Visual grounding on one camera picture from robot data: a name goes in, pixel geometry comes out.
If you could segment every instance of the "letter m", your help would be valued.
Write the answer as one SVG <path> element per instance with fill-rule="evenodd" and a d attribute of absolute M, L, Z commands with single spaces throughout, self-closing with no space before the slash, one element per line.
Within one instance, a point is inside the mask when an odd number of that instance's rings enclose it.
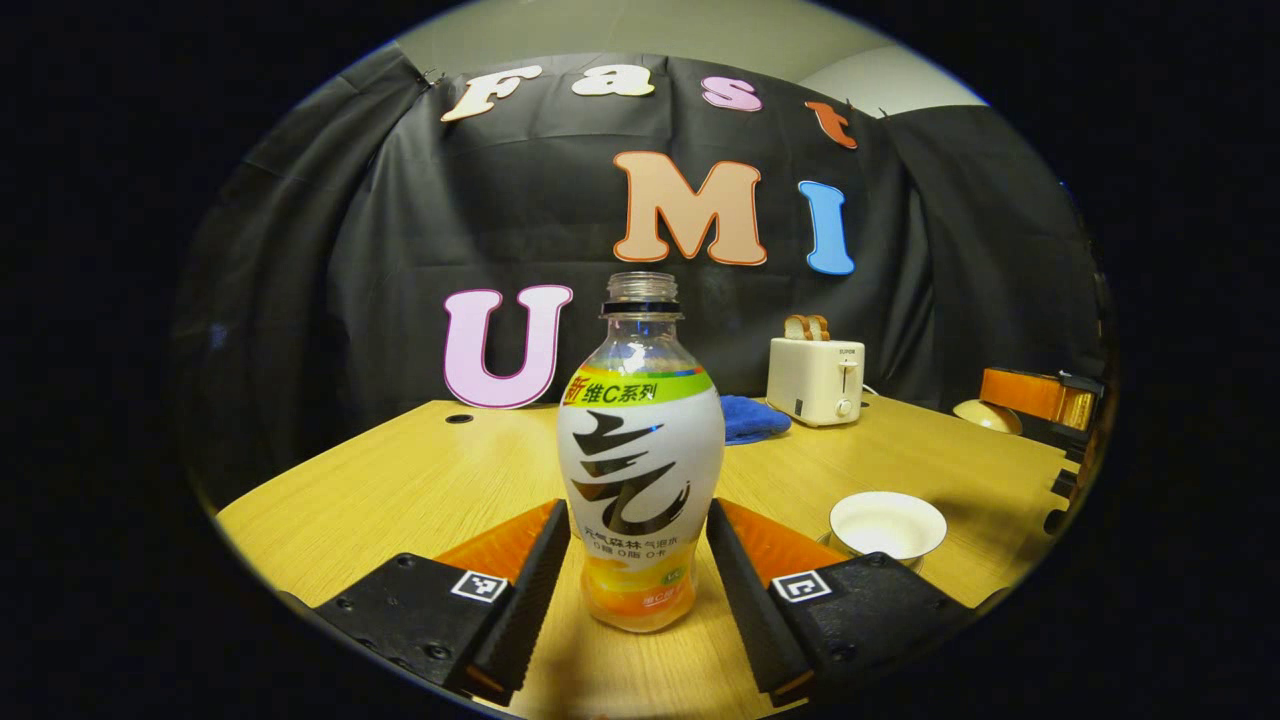
<path fill-rule="evenodd" d="M 628 263 L 654 263 L 671 249 L 658 237 L 667 224 L 680 254 L 692 259 L 716 223 L 707 255 L 726 265 L 759 265 L 767 254 L 755 228 L 755 183 L 760 172 L 742 163 L 712 167 L 698 192 L 662 152 L 621 152 L 613 164 L 627 173 L 627 236 L 613 254 Z"/>

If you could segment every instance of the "table surface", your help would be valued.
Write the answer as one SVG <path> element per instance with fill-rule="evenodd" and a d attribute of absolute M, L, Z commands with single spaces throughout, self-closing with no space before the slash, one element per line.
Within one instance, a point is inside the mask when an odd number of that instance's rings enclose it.
<path fill-rule="evenodd" d="M 791 429 L 724 448 L 716 495 L 809 537 L 840 498 L 896 491 L 947 519 L 920 575 L 970 607 L 1010 587 L 1048 551 L 1060 448 L 959 418 L 864 396 L 847 425 Z M 556 406 L 485 410 L 428 402 L 244 495 L 218 514 L 230 542 L 274 585 L 311 607 L 398 552 L 434 557 L 550 498 L 566 497 Z M 444 419 L 472 415 L 463 424 Z M 635 635 L 591 619 L 572 538 L 525 688 L 506 712 L 524 717 L 760 717 L 755 689 L 705 536 L 698 602 L 669 629 Z"/>

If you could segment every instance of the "bottle label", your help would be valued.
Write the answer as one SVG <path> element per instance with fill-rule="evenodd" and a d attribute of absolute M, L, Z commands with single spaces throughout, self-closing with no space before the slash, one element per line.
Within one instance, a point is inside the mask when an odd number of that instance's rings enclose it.
<path fill-rule="evenodd" d="M 724 454 L 719 395 L 701 368 L 586 369 L 577 378 L 602 388 L 570 404 L 571 383 L 557 423 L 566 491 L 588 552 L 584 582 L 612 612 L 657 611 L 689 587 Z M 618 391 L 614 402 L 604 398 L 605 388 L 630 384 L 654 386 L 653 397 L 622 404 Z"/>
<path fill-rule="evenodd" d="M 564 388 L 566 407 L 636 407 L 692 397 L 712 389 L 703 368 L 675 373 L 611 373 L 580 368 Z"/>

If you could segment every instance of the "white cup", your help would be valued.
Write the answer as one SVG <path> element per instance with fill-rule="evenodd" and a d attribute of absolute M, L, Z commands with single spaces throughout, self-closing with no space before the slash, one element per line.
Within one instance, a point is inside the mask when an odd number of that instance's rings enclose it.
<path fill-rule="evenodd" d="M 915 571 L 946 536 L 942 512 L 910 495 L 860 492 L 831 509 L 832 547 L 855 557 L 883 552 Z"/>

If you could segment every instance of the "toaster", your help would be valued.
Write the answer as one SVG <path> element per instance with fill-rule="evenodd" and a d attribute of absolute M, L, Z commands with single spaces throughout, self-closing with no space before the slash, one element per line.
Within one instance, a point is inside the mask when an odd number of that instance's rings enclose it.
<path fill-rule="evenodd" d="M 863 409 L 865 357 L 860 342 L 776 337 L 765 401 L 806 425 L 852 423 Z"/>

